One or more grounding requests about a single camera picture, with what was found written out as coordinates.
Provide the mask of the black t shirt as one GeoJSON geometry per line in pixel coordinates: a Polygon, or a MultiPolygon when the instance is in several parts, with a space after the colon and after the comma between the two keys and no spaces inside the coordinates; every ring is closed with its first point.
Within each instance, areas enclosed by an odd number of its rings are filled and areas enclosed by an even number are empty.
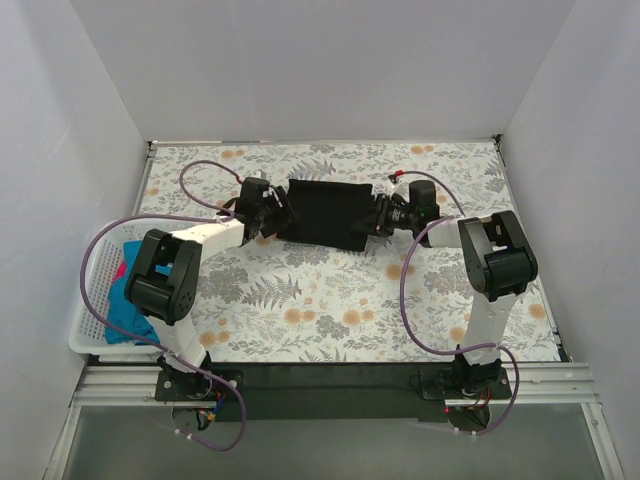
{"type": "Polygon", "coordinates": [[[296,221],[280,240],[363,252],[368,235],[352,226],[373,206],[371,184],[290,179],[287,198],[296,221]]]}

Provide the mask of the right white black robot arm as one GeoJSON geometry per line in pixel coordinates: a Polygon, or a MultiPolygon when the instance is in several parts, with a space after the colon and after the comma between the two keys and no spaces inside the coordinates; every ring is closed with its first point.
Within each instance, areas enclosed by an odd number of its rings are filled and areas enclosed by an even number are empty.
{"type": "Polygon", "coordinates": [[[360,234],[390,237],[396,230],[412,234],[412,250],[458,248],[473,289],[471,316],[465,337],[447,351],[451,363],[426,378],[427,391],[464,397],[488,392],[501,382],[501,357],[509,352],[502,339],[516,300],[538,276],[538,262],[516,214],[501,211],[484,217],[464,213],[444,217],[437,191],[445,185],[421,172],[408,185],[407,196],[379,194],[351,229],[360,234]]]}

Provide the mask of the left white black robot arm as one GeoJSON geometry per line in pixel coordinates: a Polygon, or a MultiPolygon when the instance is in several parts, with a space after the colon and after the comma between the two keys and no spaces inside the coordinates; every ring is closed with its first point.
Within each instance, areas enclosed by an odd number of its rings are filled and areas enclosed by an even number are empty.
{"type": "Polygon", "coordinates": [[[145,234],[124,297],[149,321],[162,350],[162,370],[188,398],[203,399],[213,386],[211,373],[203,369],[210,359],[191,318],[201,265],[259,235],[279,233],[295,220],[283,187],[248,177],[239,197],[217,218],[145,234]]]}

